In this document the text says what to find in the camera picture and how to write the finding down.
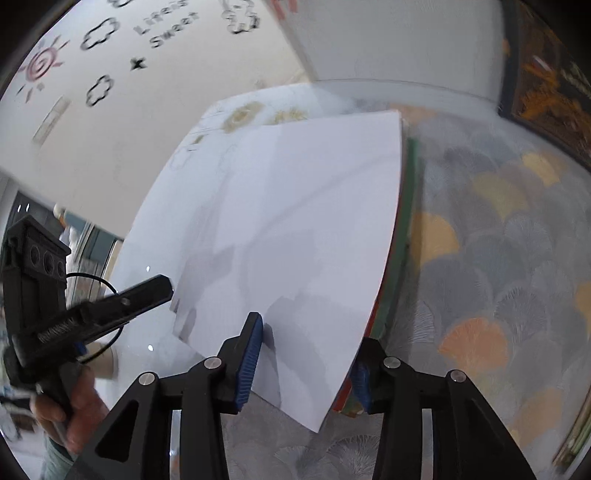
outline human hand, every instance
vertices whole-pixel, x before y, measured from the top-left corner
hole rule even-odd
[[[86,442],[94,434],[99,423],[109,413],[109,409],[100,399],[95,390],[95,375],[89,367],[83,367],[78,382],[72,389],[70,399],[74,411],[66,433],[66,449],[78,454]],[[38,395],[31,399],[31,411],[35,418],[57,443],[62,441],[57,434],[53,422],[65,421],[66,414],[61,407],[46,395]]]

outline black cable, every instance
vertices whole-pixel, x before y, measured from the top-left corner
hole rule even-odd
[[[102,277],[98,277],[98,276],[93,275],[91,273],[83,273],[83,272],[71,272],[66,275],[66,278],[72,278],[72,277],[84,277],[84,278],[90,278],[91,280],[96,280],[96,281],[106,285],[111,290],[111,292],[113,292],[114,294],[117,294],[117,290],[115,290],[114,286],[111,285],[109,282],[107,282]],[[111,348],[111,346],[113,346],[113,344],[117,341],[117,338],[120,337],[121,332],[123,332],[123,326],[119,327],[119,330],[117,330],[117,333],[115,334],[115,336],[104,347],[102,347],[98,352],[93,353],[90,357],[82,360],[81,363],[87,364],[88,362],[92,362],[95,358],[100,357],[109,348]]]

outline black handle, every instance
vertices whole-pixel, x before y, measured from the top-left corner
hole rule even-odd
[[[66,445],[67,440],[67,429],[74,413],[72,410],[72,404],[70,403],[72,389],[78,382],[81,370],[82,365],[78,362],[68,362],[39,382],[39,386],[43,393],[55,401],[66,414],[65,421],[53,423],[64,446]]]

